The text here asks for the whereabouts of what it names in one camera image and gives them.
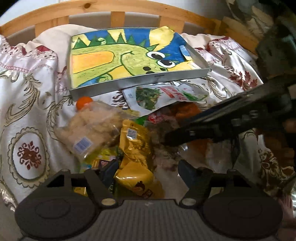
round black disc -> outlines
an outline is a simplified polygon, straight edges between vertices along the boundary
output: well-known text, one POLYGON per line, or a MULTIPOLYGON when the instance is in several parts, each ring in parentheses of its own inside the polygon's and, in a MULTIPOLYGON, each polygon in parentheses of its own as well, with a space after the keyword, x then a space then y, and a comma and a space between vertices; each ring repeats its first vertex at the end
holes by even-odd
POLYGON ((63 239, 82 232, 92 222, 95 206, 80 194, 25 199, 15 211, 22 231, 37 239, 63 239))
POLYGON ((231 238, 260 239, 276 233, 282 221, 279 204, 270 197, 217 194, 205 201, 205 220, 231 238))

dinosaur head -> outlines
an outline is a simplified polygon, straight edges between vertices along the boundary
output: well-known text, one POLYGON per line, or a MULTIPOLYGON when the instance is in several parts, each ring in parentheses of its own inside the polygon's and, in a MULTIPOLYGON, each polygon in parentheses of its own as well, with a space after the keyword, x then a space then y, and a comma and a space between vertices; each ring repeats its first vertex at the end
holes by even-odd
POLYGON ((165 60, 165 54, 149 51, 141 46, 131 46, 131 51, 121 56, 122 65, 131 75, 153 74, 166 72, 175 63, 165 60))

orange fruit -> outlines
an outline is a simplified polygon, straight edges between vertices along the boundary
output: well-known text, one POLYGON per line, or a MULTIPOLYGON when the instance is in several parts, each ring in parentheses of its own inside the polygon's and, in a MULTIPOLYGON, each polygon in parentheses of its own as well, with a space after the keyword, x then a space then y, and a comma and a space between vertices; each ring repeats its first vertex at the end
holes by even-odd
POLYGON ((86 104, 89 104, 90 102, 93 102, 91 97, 88 97, 88 96, 80 97, 76 102, 77 110, 81 110, 86 104))

wooden bed frame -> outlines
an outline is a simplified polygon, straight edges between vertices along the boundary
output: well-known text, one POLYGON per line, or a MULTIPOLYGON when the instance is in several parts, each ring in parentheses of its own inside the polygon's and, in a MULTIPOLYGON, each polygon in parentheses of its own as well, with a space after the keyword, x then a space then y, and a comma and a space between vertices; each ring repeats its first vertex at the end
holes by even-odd
POLYGON ((0 26, 0 34, 8 37, 20 30, 35 26, 35 36, 43 31, 69 23, 69 15, 90 12, 111 12, 111 27, 124 27, 125 12, 148 13, 159 16, 159 27, 168 26, 182 33, 185 22, 203 27, 204 33, 233 38, 252 53, 257 41, 230 29, 224 22, 209 19, 174 6, 147 0, 71 0, 49 5, 21 15, 0 26))

painting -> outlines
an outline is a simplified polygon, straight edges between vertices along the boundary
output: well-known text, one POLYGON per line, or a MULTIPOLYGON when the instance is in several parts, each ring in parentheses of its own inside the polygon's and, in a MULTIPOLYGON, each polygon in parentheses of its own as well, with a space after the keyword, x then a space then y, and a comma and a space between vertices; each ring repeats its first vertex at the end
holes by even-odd
POLYGON ((72 36, 72 88, 142 74, 199 68, 168 27, 97 30, 72 36))

